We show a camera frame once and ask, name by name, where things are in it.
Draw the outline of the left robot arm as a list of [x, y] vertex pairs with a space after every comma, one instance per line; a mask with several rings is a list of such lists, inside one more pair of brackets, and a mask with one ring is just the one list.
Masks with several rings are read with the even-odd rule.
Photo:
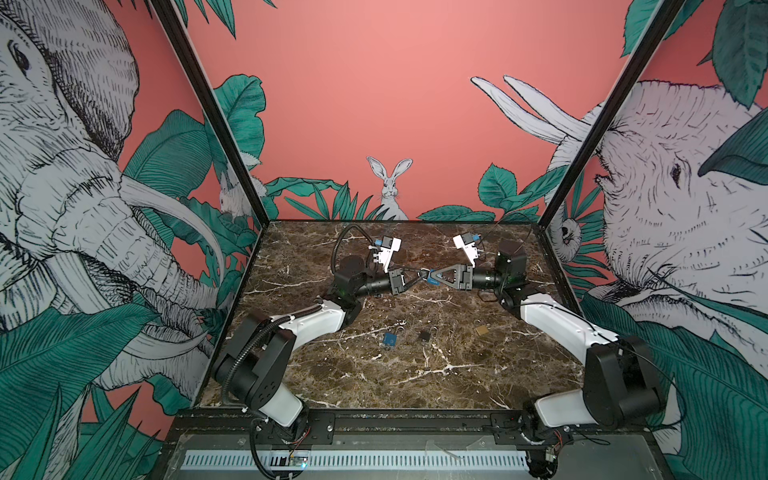
[[224, 405], [241, 405], [284, 428], [300, 421], [305, 404], [283, 383], [298, 348], [343, 330], [362, 311], [362, 299], [401, 294], [428, 278], [419, 269], [411, 280], [405, 270], [372, 275], [357, 256], [345, 258], [327, 291], [303, 309], [278, 315], [252, 311], [226, 342], [211, 370]]

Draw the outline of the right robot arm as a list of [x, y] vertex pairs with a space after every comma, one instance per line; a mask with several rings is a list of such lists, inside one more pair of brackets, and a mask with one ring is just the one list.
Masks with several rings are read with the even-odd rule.
[[665, 401], [650, 349], [637, 336], [601, 328], [528, 281], [524, 254], [498, 253], [492, 269], [457, 264], [427, 280], [455, 290], [490, 290], [509, 313], [564, 347], [584, 366], [583, 385], [533, 403], [538, 428], [599, 425], [617, 429], [660, 413]]

